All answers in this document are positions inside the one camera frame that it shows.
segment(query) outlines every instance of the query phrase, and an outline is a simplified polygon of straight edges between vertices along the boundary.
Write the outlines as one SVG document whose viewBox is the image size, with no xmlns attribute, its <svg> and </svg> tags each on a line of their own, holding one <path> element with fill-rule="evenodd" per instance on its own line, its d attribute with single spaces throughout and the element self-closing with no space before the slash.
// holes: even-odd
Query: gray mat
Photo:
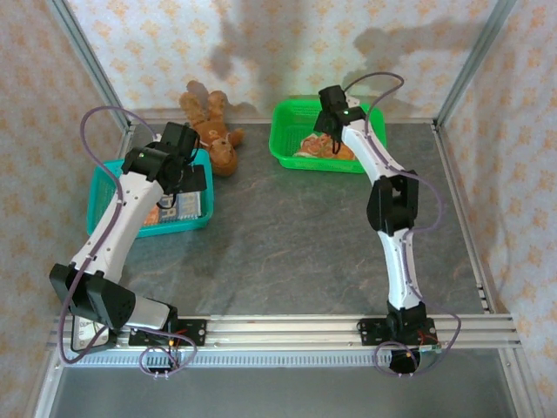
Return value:
<svg viewBox="0 0 557 418">
<path fill-rule="evenodd" d="M 209 225 L 137 239 L 122 283 L 182 315 L 385 313 L 386 263 L 366 219 L 367 176 L 287 170 L 269 153 L 269 125 L 244 128 L 238 171 L 215 179 Z M 137 132 L 134 145 L 148 142 L 143 128 Z M 422 293 L 454 312 L 482 313 L 429 125 L 388 125 L 387 138 L 395 159 L 450 204 L 438 231 L 414 238 Z M 420 187 L 417 226 L 425 226 L 436 217 L 435 199 Z"/>
</svg>

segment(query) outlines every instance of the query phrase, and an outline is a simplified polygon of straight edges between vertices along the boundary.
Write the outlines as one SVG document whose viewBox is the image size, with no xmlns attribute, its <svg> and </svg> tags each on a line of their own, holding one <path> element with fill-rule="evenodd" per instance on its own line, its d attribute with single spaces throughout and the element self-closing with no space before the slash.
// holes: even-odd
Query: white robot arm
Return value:
<svg viewBox="0 0 557 418">
<path fill-rule="evenodd" d="M 373 151 L 366 139 L 364 131 L 364 119 L 355 120 L 346 126 L 342 131 L 342 143 L 352 150 L 358 161 L 364 167 L 367 177 L 375 183 L 380 178 L 390 178 L 397 175 L 392 169 L 385 167 L 385 164 L 379 159 Z M 389 160 L 390 165 L 404 170 L 390 154 L 387 153 L 385 147 L 381 144 L 373 130 L 370 130 L 371 140 L 375 142 L 377 148 L 383 152 L 384 156 Z M 409 285 L 416 290 L 418 283 L 416 282 L 416 272 L 414 271 L 412 238 L 406 237 L 403 242 L 402 237 L 408 231 L 408 227 L 394 231 L 393 234 L 378 230 L 381 244 L 385 251 L 386 267 L 389 277 L 389 303 L 396 309 L 409 309 L 419 304 L 419 299 Z M 404 268 L 406 255 L 406 263 L 408 265 L 408 273 Z"/>
<path fill-rule="evenodd" d="M 359 107 L 359 101 L 348 98 L 339 85 L 321 90 L 319 99 L 322 110 L 314 129 L 331 136 L 338 146 L 336 152 L 342 144 L 350 148 L 364 167 L 372 183 L 367 218 L 385 252 L 389 314 L 384 323 L 361 321 L 360 329 L 367 326 L 362 341 L 371 345 L 396 340 L 410 345 L 422 335 L 435 337 L 433 320 L 427 318 L 426 306 L 418 296 L 412 234 L 409 233 L 418 215 L 415 172 L 405 171 L 387 152 L 372 127 L 366 129 L 366 114 Z"/>
<path fill-rule="evenodd" d="M 58 298 L 64 301 L 79 267 L 91 258 L 91 248 L 102 241 L 71 296 L 71 313 L 88 320 L 81 323 L 96 322 L 110 330 L 145 327 L 168 333 L 176 331 L 175 307 L 138 296 L 118 282 L 131 245 L 152 207 L 165 194 L 176 196 L 206 188 L 204 167 L 191 165 L 197 140 L 198 134 L 188 126 L 168 123 L 162 138 L 128 152 L 119 178 L 123 202 L 114 193 L 95 231 L 71 263 L 56 264 L 50 271 L 50 282 Z M 109 230 L 117 205 L 120 213 Z"/>
</svg>

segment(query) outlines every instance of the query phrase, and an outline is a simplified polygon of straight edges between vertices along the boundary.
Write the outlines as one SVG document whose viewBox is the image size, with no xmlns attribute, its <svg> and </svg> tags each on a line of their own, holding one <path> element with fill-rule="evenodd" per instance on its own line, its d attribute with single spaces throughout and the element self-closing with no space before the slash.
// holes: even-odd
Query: floral wallpaper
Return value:
<svg viewBox="0 0 557 418">
<path fill-rule="evenodd" d="M 48 273 L 86 239 L 93 164 L 79 122 L 103 103 L 44 0 L 3 0 L 0 27 L 0 416 L 19 417 L 60 307 Z M 95 152 L 114 156 L 110 115 L 87 132 Z"/>
<path fill-rule="evenodd" d="M 557 416 L 557 14 L 515 4 L 446 129 L 481 258 Z"/>
<path fill-rule="evenodd" d="M 191 81 L 220 89 L 236 118 L 269 118 L 370 71 L 406 86 L 390 118 L 433 118 L 496 0 L 69 0 L 124 106 L 178 108 Z M 389 78 L 355 87 L 377 95 Z"/>
</svg>

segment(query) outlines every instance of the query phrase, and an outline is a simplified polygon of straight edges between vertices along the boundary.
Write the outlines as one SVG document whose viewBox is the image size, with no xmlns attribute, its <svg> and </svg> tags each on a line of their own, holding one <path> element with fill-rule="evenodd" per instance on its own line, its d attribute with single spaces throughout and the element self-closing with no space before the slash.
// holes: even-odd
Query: black bracket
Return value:
<svg viewBox="0 0 557 418">
<path fill-rule="evenodd" d="M 178 319 L 176 325 L 173 325 L 175 330 L 173 333 L 180 333 L 181 335 L 188 337 L 195 342 L 196 346 L 202 347 L 205 345 L 205 337 L 207 334 L 207 320 L 200 319 Z M 146 347 L 146 346 L 161 346 L 168 347 L 169 343 L 168 337 L 163 337 L 155 334 L 145 333 L 143 331 L 133 331 L 130 333 L 130 340 L 128 344 L 130 347 Z"/>
<path fill-rule="evenodd" d="M 199 135 L 188 125 L 166 124 L 160 142 L 135 147 L 122 164 L 122 173 L 144 174 L 147 181 L 156 180 L 164 194 L 200 192 L 207 188 L 205 169 L 192 165 L 194 145 Z"/>
<path fill-rule="evenodd" d="M 73 264 L 56 264 L 50 271 L 50 283 L 60 300 L 64 300 L 77 270 Z M 70 312 L 106 325 L 111 329 L 123 327 L 136 305 L 136 295 L 103 277 L 103 273 L 84 273 L 70 303 Z"/>
<path fill-rule="evenodd" d="M 435 323 L 427 318 L 420 327 L 393 338 L 387 318 L 364 318 L 358 321 L 358 332 L 362 346 L 378 346 L 382 342 L 397 341 L 407 346 L 439 345 Z"/>
<path fill-rule="evenodd" d="M 418 216 L 418 185 L 418 180 L 402 174 L 383 176 L 373 182 L 367 220 L 374 231 L 392 237 L 400 229 L 413 228 Z"/>
<path fill-rule="evenodd" d="M 342 142 L 342 130 L 345 126 L 355 120 L 366 118 L 366 113 L 361 107 L 348 107 L 346 94 L 339 85 L 320 90 L 319 101 L 321 111 L 313 130 L 326 133 L 338 144 Z"/>
<path fill-rule="evenodd" d="M 397 341 L 407 346 L 438 345 L 435 322 L 426 316 L 426 305 L 396 309 L 387 302 L 386 318 L 364 318 L 358 322 L 363 346 Z"/>
</svg>

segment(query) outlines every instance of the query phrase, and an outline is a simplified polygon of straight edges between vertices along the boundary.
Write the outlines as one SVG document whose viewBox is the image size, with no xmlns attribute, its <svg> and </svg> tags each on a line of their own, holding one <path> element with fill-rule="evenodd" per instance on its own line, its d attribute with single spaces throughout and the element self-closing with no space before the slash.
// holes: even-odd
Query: brown teddy bear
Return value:
<svg viewBox="0 0 557 418">
<path fill-rule="evenodd" d="M 225 100 L 222 91 L 213 91 L 207 98 L 207 115 L 198 97 L 190 92 L 180 96 L 179 103 L 190 126 L 199 134 L 201 147 L 209 152 L 213 172 L 231 176 L 238 167 L 234 148 L 244 139 L 244 130 L 228 131 L 225 125 Z"/>
</svg>

